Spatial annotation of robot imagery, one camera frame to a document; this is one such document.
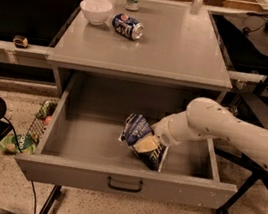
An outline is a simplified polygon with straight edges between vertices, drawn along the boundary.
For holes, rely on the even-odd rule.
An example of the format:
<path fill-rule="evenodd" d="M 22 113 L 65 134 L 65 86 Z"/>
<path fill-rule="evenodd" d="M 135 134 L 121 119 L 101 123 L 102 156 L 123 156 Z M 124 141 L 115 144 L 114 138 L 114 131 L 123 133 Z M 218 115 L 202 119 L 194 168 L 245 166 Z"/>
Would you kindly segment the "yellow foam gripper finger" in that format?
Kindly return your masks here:
<path fill-rule="evenodd" d="M 137 152 L 144 153 L 152 150 L 156 150 L 160 144 L 160 141 L 152 134 L 147 134 L 138 142 L 135 143 L 134 149 Z"/>

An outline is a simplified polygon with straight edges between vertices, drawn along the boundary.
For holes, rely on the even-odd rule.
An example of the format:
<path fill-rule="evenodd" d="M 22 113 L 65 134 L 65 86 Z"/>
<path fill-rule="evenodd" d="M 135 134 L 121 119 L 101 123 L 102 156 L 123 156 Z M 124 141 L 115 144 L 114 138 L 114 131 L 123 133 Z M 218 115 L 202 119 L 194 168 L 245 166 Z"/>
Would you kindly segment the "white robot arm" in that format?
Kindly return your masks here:
<path fill-rule="evenodd" d="M 224 139 L 268 172 L 268 130 L 240 120 L 208 98 L 194 99 L 184 112 L 166 116 L 133 147 L 143 153 L 160 144 L 173 147 L 209 138 Z"/>

